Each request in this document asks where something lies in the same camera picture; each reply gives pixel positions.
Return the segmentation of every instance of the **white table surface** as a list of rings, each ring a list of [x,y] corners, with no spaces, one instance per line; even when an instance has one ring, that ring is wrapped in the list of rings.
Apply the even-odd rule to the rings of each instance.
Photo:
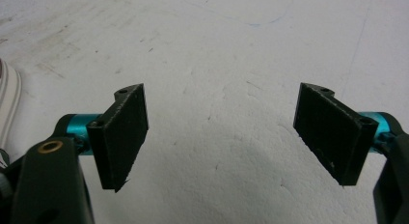
[[[145,83],[124,188],[81,157],[96,223],[375,223],[384,157],[339,186],[292,127],[299,84],[409,130],[408,56],[409,0],[0,0],[0,57],[23,79],[7,150]]]

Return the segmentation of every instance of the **scratched white surface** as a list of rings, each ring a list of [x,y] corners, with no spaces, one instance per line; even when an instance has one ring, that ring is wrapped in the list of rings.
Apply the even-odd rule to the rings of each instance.
[[[384,159],[338,186],[292,128],[300,82],[409,130],[409,0],[0,0],[23,94],[16,159],[67,113],[145,83],[150,131],[117,194],[81,164],[96,223],[375,223]]]

